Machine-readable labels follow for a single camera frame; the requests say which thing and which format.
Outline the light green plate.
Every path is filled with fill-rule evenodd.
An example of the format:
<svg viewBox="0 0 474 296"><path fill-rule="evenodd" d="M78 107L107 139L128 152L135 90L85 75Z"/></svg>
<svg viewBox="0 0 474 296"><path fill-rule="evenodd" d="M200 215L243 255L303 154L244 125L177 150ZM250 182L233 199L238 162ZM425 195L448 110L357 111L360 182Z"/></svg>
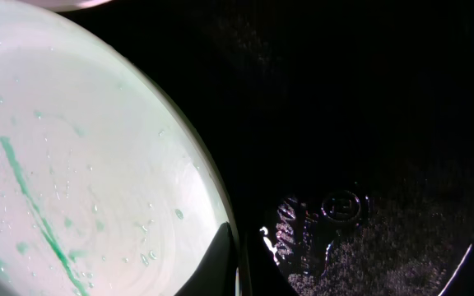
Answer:
<svg viewBox="0 0 474 296"><path fill-rule="evenodd" d="M175 295L223 223L165 93L74 22L0 1L0 295Z"/></svg>

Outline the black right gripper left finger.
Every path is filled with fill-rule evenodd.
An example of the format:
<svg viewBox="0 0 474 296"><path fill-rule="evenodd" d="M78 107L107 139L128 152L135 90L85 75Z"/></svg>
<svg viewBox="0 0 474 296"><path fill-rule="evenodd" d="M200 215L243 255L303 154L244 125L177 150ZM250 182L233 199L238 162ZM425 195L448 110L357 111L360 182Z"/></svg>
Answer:
<svg viewBox="0 0 474 296"><path fill-rule="evenodd" d="M175 296L233 296L237 251L229 223L217 230L197 269Z"/></svg>

